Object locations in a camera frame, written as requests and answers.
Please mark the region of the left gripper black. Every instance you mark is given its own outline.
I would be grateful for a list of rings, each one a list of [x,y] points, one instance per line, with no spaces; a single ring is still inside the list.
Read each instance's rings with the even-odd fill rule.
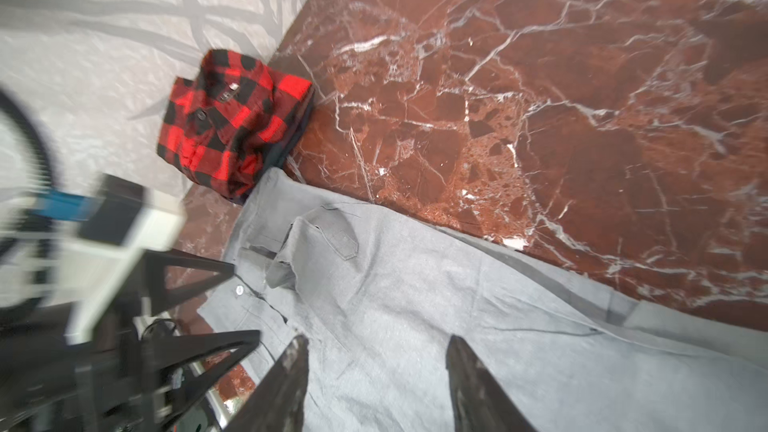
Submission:
[[[158,316],[232,279],[235,266],[177,249],[140,261],[142,312]],[[257,330],[153,336],[111,307],[90,340],[65,337],[71,304],[39,309],[1,329],[4,431],[171,429],[256,350]]]

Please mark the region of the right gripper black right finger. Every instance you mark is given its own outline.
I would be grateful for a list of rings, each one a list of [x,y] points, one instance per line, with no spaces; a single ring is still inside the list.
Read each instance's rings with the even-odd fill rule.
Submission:
[[[536,431],[464,338],[450,337],[446,369],[455,431]]]

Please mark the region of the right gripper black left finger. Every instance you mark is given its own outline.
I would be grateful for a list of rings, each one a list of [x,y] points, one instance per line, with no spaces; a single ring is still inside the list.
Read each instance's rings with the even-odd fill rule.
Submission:
[[[224,431],[302,431],[308,380],[309,340],[299,334],[291,340]]]

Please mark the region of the grey long sleeve shirt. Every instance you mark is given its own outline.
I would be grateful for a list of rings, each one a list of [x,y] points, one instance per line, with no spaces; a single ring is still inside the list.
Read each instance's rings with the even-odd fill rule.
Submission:
[[[519,252],[270,170],[200,309],[258,329],[262,378],[309,340],[309,431],[448,431],[466,340],[541,431],[763,431],[767,336],[632,299]]]

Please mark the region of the red black plaid folded shirt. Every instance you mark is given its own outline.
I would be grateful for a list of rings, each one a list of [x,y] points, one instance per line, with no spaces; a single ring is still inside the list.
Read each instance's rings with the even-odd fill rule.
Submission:
[[[194,79],[176,78],[157,154],[193,183],[242,204],[303,135],[314,94],[309,80],[212,49]]]

